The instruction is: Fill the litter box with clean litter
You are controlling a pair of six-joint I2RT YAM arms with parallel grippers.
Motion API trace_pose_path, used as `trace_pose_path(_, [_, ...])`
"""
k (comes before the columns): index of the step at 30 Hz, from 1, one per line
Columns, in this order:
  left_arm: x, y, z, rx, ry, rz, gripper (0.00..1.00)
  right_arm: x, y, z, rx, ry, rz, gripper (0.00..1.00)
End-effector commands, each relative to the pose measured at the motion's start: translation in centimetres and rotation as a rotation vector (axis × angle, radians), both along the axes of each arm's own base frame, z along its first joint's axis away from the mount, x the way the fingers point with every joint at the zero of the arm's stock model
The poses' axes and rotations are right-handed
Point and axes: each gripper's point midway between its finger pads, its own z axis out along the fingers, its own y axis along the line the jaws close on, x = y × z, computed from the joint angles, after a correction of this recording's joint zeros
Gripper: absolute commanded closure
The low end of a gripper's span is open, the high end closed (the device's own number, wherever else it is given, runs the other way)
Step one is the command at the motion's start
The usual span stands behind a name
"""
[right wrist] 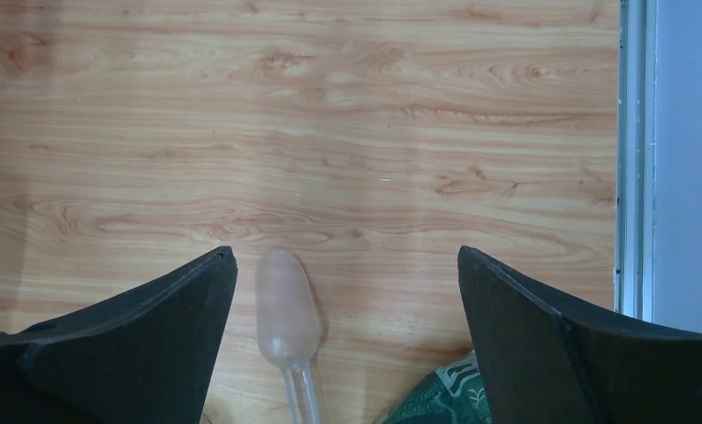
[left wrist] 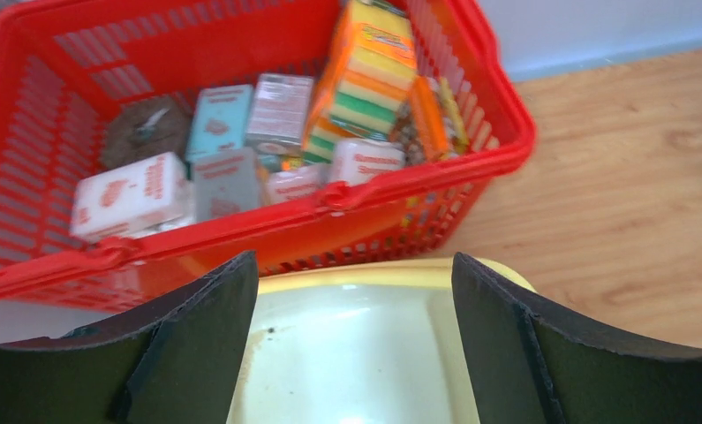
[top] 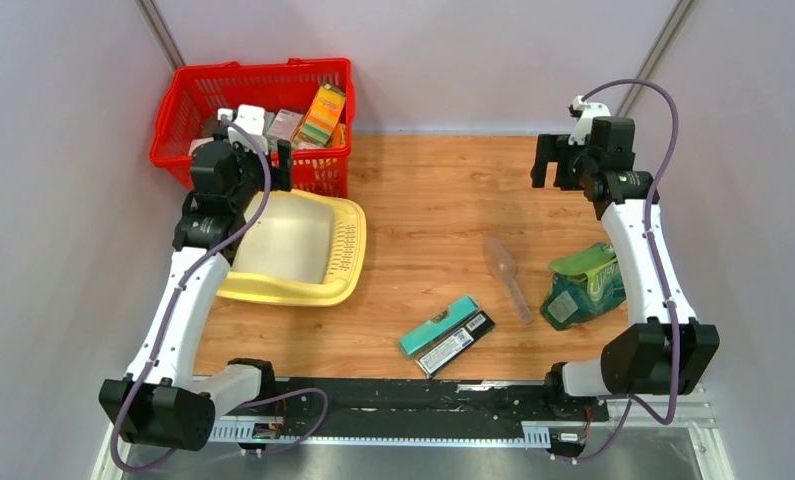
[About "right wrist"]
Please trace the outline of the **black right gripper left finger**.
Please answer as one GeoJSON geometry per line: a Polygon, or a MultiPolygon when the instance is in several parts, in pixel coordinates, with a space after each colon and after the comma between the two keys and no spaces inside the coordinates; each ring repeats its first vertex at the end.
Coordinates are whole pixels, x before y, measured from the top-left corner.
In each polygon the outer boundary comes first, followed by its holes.
{"type": "Polygon", "coordinates": [[[214,250],[114,297],[0,332],[0,423],[197,423],[238,267],[214,250]]]}

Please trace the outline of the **green cat litter bag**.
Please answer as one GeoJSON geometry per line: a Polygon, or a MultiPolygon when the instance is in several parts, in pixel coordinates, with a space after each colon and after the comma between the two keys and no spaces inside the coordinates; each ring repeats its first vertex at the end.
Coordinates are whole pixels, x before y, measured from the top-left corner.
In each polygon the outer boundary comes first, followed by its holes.
{"type": "Polygon", "coordinates": [[[482,374],[473,351],[436,368],[378,423],[491,423],[482,374]]]}

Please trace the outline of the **clear plastic litter scoop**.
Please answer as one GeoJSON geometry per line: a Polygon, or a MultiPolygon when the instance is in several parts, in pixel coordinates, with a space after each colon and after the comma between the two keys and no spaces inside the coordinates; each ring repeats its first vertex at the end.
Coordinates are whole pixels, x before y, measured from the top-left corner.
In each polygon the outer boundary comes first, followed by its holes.
{"type": "Polygon", "coordinates": [[[307,274],[294,254],[271,249],[260,257],[254,290],[260,354],[281,371],[291,421],[318,423],[310,361],[320,346],[321,325],[307,274]]]}

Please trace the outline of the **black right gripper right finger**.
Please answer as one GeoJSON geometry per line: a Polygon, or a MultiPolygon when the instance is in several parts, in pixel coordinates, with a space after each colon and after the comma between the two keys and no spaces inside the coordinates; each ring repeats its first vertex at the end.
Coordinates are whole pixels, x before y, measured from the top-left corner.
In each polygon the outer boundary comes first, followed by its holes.
{"type": "Polygon", "coordinates": [[[644,322],[463,246],[458,281],[496,423],[702,423],[702,334],[644,322]]]}

